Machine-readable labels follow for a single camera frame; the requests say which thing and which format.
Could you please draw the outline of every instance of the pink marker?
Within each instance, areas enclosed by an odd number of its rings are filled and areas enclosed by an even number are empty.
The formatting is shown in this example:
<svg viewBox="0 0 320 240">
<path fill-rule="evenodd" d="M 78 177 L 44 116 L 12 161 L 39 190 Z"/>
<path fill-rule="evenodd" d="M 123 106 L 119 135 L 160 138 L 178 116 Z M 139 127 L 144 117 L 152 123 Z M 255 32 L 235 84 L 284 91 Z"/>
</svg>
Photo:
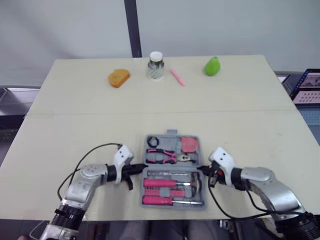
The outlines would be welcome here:
<svg viewBox="0 0 320 240">
<path fill-rule="evenodd" d="M 182 77 L 180 77 L 179 75 L 178 75 L 178 73 L 176 72 L 176 70 L 174 70 L 173 68 L 171 69 L 171 73 L 172 73 L 172 75 L 175 77 L 175 79 L 182 85 L 182 86 L 186 86 L 186 83 L 185 83 L 185 81 L 183 80 L 183 78 Z"/>
</svg>

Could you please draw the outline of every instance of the black pole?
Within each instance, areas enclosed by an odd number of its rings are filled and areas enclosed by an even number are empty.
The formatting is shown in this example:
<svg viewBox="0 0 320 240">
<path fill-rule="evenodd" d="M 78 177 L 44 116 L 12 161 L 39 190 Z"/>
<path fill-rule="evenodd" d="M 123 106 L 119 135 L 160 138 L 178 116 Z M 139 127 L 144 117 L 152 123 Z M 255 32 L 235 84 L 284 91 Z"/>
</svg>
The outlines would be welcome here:
<svg viewBox="0 0 320 240">
<path fill-rule="evenodd" d="M 132 57 L 141 58 L 142 53 L 136 0 L 124 0 L 124 7 L 126 22 L 128 25 Z"/>
</svg>

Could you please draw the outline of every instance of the tool kit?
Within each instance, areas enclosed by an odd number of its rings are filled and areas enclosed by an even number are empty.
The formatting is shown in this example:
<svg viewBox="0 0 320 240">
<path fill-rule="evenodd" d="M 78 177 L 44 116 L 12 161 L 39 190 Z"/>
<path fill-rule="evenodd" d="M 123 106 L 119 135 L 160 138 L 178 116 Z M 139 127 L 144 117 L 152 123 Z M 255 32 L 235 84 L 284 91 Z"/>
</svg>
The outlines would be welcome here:
<svg viewBox="0 0 320 240">
<path fill-rule="evenodd" d="M 147 208 L 203 209 L 206 204 L 199 139 L 167 130 L 147 135 L 142 171 L 141 204 Z"/>
</svg>

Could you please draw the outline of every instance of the black cable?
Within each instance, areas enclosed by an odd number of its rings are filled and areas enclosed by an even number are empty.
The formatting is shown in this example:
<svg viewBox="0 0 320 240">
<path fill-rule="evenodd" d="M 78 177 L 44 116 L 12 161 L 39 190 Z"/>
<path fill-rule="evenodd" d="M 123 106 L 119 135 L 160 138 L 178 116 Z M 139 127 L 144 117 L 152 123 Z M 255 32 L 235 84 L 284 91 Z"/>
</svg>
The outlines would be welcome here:
<svg viewBox="0 0 320 240">
<path fill-rule="evenodd" d="M 261 214 L 257 214 L 257 215 L 252 215 L 252 216 L 246 216 L 246 217 L 235 217 L 235 216 L 231 216 L 229 215 L 228 213 L 226 213 L 222 207 L 219 205 L 217 199 L 215 198 L 212 190 L 211 190 L 211 187 L 210 187 L 210 180 L 211 180 L 211 177 L 212 177 L 212 172 L 209 174 L 209 178 L 208 178 L 208 188 L 209 188 L 209 192 L 211 194 L 211 197 L 213 198 L 215 204 L 217 205 L 217 207 L 220 209 L 220 211 L 226 215 L 228 218 L 232 219 L 232 220 L 248 220 L 248 219 L 255 219 L 255 218 L 259 218 L 259 217 L 263 217 L 263 216 L 267 216 L 269 215 L 270 213 L 261 213 Z"/>
<path fill-rule="evenodd" d="M 304 215 L 305 213 L 302 213 L 302 212 L 298 212 L 298 211 L 273 211 L 273 210 L 267 210 L 267 209 L 262 209 L 260 207 L 258 207 L 255 202 L 254 202 L 254 199 L 252 198 L 250 192 L 248 190 L 245 190 L 246 193 L 249 195 L 249 198 L 250 198 L 250 201 L 252 203 L 252 205 L 259 211 L 261 212 L 265 212 L 265 213 L 268 213 L 268 214 L 279 214 L 279 215 Z"/>
<path fill-rule="evenodd" d="M 72 175 L 72 173 L 70 173 L 61 183 L 61 185 L 59 186 L 58 190 L 56 191 L 56 194 L 58 195 L 58 198 L 60 199 L 60 201 L 62 200 L 61 194 L 60 194 L 60 190 L 62 188 L 62 186 L 65 184 L 65 182 L 68 180 L 68 178 L 70 178 Z"/>
<path fill-rule="evenodd" d="M 120 147 L 122 146 L 120 143 L 113 143 L 113 142 L 111 142 L 111 143 L 106 143 L 106 144 L 102 144 L 102 145 L 96 146 L 96 147 L 92 148 L 90 151 L 88 151 L 88 152 L 81 158 L 81 160 L 78 162 L 78 164 L 77 164 L 76 167 L 74 168 L 74 171 L 73 171 L 73 173 L 72 173 L 72 177 L 71 177 L 70 182 L 69 182 L 69 186 L 71 185 L 71 183 L 72 183 L 72 181 L 73 181 L 73 179 L 74 179 L 75 173 L 76 173 L 79 165 L 80 165 L 81 162 L 86 158 L 86 156 L 88 156 L 92 151 L 94 151 L 94 150 L 96 150 L 96 149 L 98 149 L 98 148 L 101 148 L 101 147 L 104 147 L 104 146 L 110 146 L 110 145 L 117 145 L 118 148 L 120 148 Z"/>
</svg>

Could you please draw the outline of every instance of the hammer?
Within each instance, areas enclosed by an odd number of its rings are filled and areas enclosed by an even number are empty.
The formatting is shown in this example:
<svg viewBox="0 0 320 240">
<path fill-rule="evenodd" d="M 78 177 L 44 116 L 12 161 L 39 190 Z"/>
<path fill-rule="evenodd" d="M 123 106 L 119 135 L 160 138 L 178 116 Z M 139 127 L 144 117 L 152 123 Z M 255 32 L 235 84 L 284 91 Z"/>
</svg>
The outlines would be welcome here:
<svg viewBox="0 0 320 240">
<path fill-rule="evenodd" d="M 195 188 L 195 194 L 201 190 L 201 181 L 199 180 L 199 173 L 192 173 L 193 181 L 191 182 L 182 182 L 175 181 L 170 179 L 148 179 L 143 180 L 144 187 L 164 187 L 164 188 L 174 188 L 176 186 L 190 186 Z"/>
</svg>

